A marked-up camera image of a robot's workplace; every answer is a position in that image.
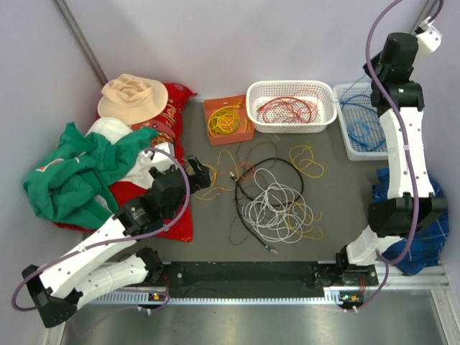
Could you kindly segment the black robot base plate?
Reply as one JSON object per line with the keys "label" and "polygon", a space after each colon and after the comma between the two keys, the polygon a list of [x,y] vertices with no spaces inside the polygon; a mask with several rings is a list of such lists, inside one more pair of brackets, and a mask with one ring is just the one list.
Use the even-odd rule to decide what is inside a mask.
{"label": "black robot base plate", "polygon": [[324,288],[378,285],[376,269],[319,262],[171,262],[150,278],[173,298],[312,298]]}

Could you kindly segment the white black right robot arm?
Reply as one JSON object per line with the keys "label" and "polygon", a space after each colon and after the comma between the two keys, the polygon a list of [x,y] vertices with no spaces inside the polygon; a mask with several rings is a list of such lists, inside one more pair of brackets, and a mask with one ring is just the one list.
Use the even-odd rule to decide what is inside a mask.
{"label": "white black right robot arm", "polygon": [[393,244],[402,239],[411,244],[417,232],[447,210],[446,200],[435,195],[426,169],[423,89],[410,79],[414,62],[440,45],[436,29],[416,35],[392,33],[382,51],[363,67],[372,79],[371,104],[385,134],[389,186],[386,199],[369,207],[367,227],[336,254],[335,273],[343,284],[358,280]]}

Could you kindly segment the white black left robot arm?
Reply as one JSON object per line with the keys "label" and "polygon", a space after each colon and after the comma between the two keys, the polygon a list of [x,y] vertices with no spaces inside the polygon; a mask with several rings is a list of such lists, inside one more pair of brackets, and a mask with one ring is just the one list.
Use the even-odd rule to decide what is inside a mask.
{"label": "white black left robot arm", "polygon": [[149,248],[115,264],[107,260],[142,239],[176,224],[190,196],[211,185],[208,167],[195,157],[187,159],[187,173],[173,161],[169,167],[152,167],[151,187],[127,201],[78,246],[53,263],[28,266],[22,276],[45,328],[66,322],[91,301],[130,285],[155,285],[162,279],[163,263]]}

